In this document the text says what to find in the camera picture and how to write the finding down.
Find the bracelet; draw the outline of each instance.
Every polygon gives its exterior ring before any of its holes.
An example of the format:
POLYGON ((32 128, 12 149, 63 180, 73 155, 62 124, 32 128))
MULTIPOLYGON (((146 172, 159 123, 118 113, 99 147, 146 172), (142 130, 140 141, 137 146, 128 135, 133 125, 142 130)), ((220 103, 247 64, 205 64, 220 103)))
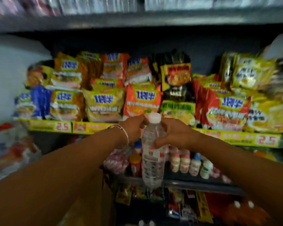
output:
POLYGON ((113 127, 118 127, 119 129, 121 129, 121 130, 124 131, 124 133, 126 134, 126 137, 127 137, 127 146, 128 146, 128 145, 129 145, 129 136, 128 136, 128 134, 126 133, 125 129, 124 129, 121 125, 119 125, 119 124, 113 124, 113 125, 111 125, 108 129, 111 129, 111 128, 113 128, 113 127))

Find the hand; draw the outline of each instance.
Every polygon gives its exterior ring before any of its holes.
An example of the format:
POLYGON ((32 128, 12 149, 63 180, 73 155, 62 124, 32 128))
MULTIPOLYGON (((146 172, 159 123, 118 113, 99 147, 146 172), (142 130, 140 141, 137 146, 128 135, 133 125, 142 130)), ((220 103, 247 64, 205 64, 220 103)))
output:
POLYGON ((119 125, 121 125, 129 137, 129 143, 134 143, 137 141, 141 136, 141 130, 143 129, 145 125, 148 125, 149 121, 144 115, 139 115, 136 117, 129 117, 127 120, 120 122, 119 125))
POLYGON ((193 130, 184 122, 174 118, 162 118, 161 125, 166 131, 166 136, 157 138, 153 148, 160 148, 171 144, 179 149, 193 149, 193 141, 199 138, 200 133, 193 130))

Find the blue cap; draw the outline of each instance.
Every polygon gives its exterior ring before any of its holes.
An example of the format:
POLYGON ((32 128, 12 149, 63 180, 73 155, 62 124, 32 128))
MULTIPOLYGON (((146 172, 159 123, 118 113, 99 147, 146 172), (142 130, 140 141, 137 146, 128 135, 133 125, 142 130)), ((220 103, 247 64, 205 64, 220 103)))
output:
POLYGON ((142 147, 142 142, 140 140, 134 143, 134 148, 141 148, 141 147, 142 147))
POLYGON ((195 160, 197 160, 197 161, 200 161, 200 153, 196 153, 195 155, 194 155, 194 159, 195 160))

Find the person's right hand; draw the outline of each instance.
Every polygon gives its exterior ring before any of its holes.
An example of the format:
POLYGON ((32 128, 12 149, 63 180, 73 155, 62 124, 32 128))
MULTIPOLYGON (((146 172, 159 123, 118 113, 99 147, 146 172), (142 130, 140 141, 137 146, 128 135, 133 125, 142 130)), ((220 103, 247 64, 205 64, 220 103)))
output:
POLYGON ((174 118, 162 118, 161 125, 166 131, 166 136, 157 138, 153 148, 160 148, 171 144, 179 149, 193 150, 193 142, 199 138, 200 133, 193 130, 184 122, 174 118))

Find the white side panel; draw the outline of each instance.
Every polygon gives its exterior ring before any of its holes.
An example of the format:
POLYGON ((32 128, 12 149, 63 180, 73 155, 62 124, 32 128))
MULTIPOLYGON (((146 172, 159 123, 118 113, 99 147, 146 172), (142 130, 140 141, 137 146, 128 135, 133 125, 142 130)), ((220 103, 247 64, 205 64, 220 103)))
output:
POLYGON ((11 121, 14 97, 24 88, 27 67, 51 58, 39 41, 0 35, 0 123, 11 121))

